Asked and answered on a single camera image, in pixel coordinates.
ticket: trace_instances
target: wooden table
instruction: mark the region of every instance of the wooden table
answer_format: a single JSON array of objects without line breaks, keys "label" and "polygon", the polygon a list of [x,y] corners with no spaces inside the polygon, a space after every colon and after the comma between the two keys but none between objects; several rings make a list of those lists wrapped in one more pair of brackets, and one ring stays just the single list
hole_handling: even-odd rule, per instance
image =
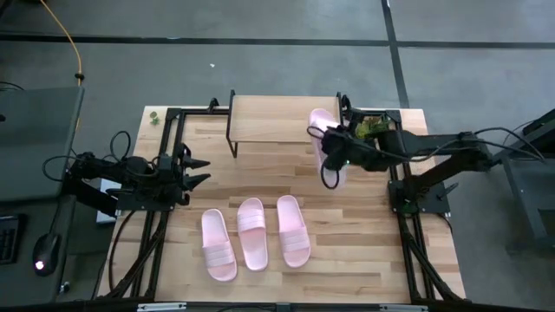
[{"label": "wooden table", "polygon": [[[135,155],[146,159],[157,155],[163,126],[151,125],[149,114],[157,112],[163,120],[166,110],[145,107]],[[428,132],[422,110],[402,109],[401,113],[405,129],[416,134]],[[242,143],[234,159],[225,127],[225,116],[186,117],[184,138],[193,157],[212,162],[194,173],[209,172],[212,177],[191,193],[189,206],[180,207],[170,217],[157,301],[409,302],[399,229],[389,211],[387,172],[349,167],[346,186],[329,191],[317,175],[309,144]],[[433,165],[432,159],[418,163],[413,172]],[[299,269],[285,265],[279,247],[276,201],[285,194],[297,198],[310,234],[310,261]],[[270,263],[262,272],[245,267],[238,241],[237,209],[250,197],[260,198],[265,208]],[[210,208],[222,211],[238,260],[237,278],[230,283],[211,279],[204,265],[200,217]],[[137,256],[145,215],[135,213],[121,235],[114,258],[115,281]],[[430,261],[453,291],[464,296],[447,224],[428,214],[422,215],[421,221]],[[415,272],[423,294],[420,268]],[[143,287],[147,278],[145,274]],[[104,270],[99,295],[108,292],[107,279],[108,270]]]}]

